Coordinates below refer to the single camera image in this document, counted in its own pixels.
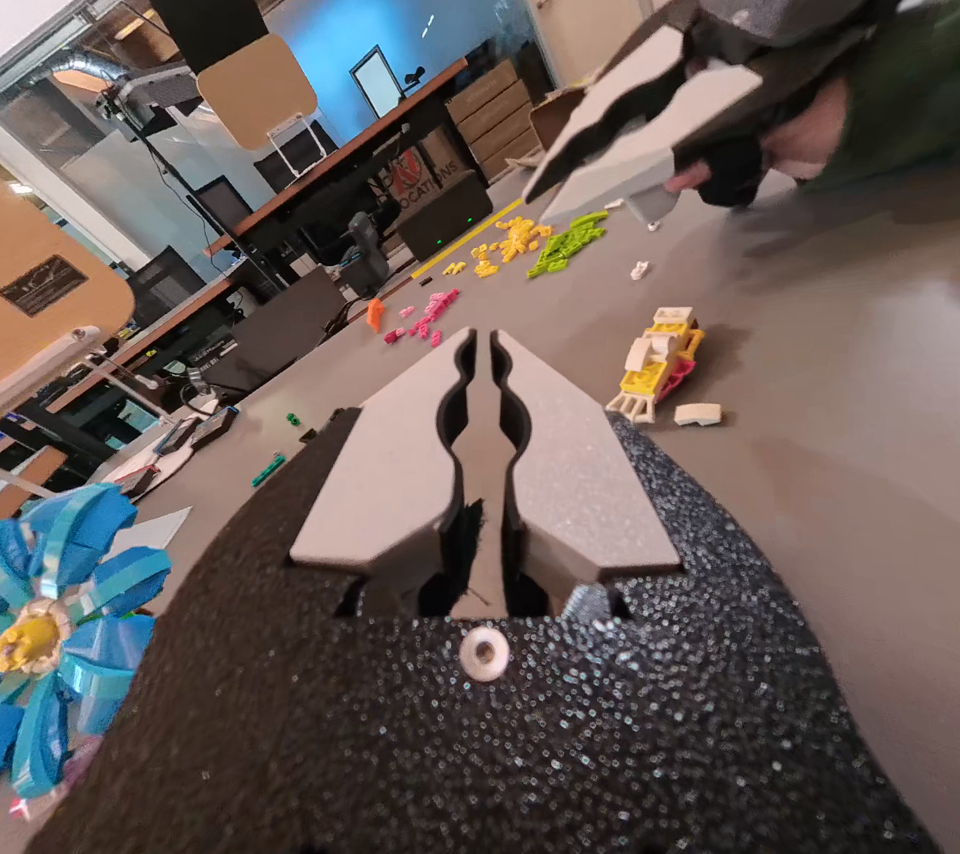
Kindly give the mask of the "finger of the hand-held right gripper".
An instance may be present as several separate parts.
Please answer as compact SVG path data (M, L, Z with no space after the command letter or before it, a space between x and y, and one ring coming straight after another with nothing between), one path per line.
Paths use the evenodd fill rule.
M662 218L676 205L664 189L675 173L675 149L762 86L743 66L710 68L687 80L653 120L619 136L559 187L540 222L568 223L625 200L641 221Z
M525 203L559 190L580 166L615 140L657 117L678 89L700 72L690 41L673 27L661 27L616 67L586 88L558 140L527 182Z

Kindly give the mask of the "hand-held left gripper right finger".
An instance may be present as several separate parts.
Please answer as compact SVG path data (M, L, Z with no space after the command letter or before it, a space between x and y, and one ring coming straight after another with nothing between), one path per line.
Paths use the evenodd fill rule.
M505 476L505 580L609 582L682 561L604 409L505 331L489 336Z

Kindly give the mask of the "yellow white pink lego model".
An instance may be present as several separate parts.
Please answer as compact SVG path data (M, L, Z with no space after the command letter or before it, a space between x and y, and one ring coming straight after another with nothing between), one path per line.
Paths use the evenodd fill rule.
M619 391L605 410L633 425L653 424L657 405L693 372L705 337L693 308L658 308L631 344Z

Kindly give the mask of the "pile of green lego pieces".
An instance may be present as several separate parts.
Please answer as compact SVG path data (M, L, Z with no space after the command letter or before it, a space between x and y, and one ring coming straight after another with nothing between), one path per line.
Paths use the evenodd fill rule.
M527 278L534 280L546 274L555 274L568 268L570 260L594 241L606 234L605 222L609 212L592 212L575 218L562 233L551 236Z

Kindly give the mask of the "person's right hand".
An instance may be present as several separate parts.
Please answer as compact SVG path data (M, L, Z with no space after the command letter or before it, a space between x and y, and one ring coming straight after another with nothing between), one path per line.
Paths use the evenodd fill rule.
M715 203L737 193L756 193L763 177L774 170L801 180L816 178L837 151L846 125L850 85L845 75L822 83L805 111L767 130L735 160L731 144L678 168L663 187L671 194L697 190L714 195Z

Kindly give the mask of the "open cardboard box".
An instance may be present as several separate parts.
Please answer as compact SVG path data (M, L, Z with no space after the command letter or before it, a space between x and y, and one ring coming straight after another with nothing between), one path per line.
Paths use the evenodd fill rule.
M583 85L571 85L549 92L530 113L530 125L542 151L547 152L558 140L570 117L587 94Z

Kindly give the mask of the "stack of cardboard boxes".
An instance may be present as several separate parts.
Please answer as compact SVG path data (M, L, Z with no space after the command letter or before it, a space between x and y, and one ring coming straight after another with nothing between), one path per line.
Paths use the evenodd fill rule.
M451 121L488 182L512 162L541 150L531 122L533 107L510 59L471 81L446 103Z

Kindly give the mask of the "yellow tape strip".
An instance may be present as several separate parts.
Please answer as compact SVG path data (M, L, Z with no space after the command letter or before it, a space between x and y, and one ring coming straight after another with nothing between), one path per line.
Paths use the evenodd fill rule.
M417 267L409 274L410 280L417 280L420 277L427 274L431 269L435 268L440 262L444 261L445 258L448 258L452 253L461 248L463 245L474 240L475 237L483 234L486 229L493 226L495 223L503 221L508 214L518 210L524 205L524 201L520 198L514 200L505 208L499 212L492 213L487 218L482 221L477 221L473 224L470 229L468 229L462 236L457 237L456 239L441 245L438 248L438 251L434 252L431 257L426 261L421 261L418 263Z

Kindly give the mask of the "dark grey device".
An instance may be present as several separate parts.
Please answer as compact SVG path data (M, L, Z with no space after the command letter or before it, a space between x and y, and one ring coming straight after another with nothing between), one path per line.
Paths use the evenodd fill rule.
M357 298L373 298L391 275L377 227L365 212L357 212L348 224L347 233L352 247L343 256L341 280Z

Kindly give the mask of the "framed white panel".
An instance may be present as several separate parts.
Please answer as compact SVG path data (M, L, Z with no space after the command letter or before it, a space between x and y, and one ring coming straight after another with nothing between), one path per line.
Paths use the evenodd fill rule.
M369 50L349 73L377 119L390 114L405 98L379 45Z

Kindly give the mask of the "white paper sheet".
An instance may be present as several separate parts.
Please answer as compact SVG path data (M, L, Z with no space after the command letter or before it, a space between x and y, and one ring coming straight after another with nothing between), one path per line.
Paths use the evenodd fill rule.
M186 507L135 524L126 531L126 546L128 548L167 548L189 518L192 510L192 507Z

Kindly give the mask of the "long wooden desk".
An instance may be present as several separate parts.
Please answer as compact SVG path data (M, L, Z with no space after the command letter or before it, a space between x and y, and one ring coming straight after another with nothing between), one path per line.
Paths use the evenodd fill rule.
M237 227L237 236L249 236L261 223L279 217L283 210L301 198L310 196L337 178L359 171L364 164L373 163L374 172L386 167L388 159L380 158L375 151L384 147L389 140L397 138L399 151L404 151L436 129L446 132L461 160L469 169L477 172L481 185L487 188L489 179L474 158L447 107L447 101L453 96L459 81L466 79L473 66L475 62L467 57L458 58L440 74L420 85L411 97L402 100L387 116L378 119L242 220Z

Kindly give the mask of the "tan rounded board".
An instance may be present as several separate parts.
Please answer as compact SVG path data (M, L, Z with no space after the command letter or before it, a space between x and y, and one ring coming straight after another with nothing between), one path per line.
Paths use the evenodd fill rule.
M269 33L201 71L199 95L238 146L254 152L294 121L307 120L318 98L290 46Z

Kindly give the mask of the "black square panel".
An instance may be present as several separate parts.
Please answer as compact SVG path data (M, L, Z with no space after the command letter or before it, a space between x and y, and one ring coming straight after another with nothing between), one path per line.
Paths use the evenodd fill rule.
M269 34L257 0L149 0L198 75Z

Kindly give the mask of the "white metal frame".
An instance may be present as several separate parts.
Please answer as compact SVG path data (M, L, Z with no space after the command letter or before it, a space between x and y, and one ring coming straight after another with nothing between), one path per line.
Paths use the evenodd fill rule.
M280 191L337 149L327 130L314 118L309 127L299 125L279 149L270 151L256 166L272 188Z

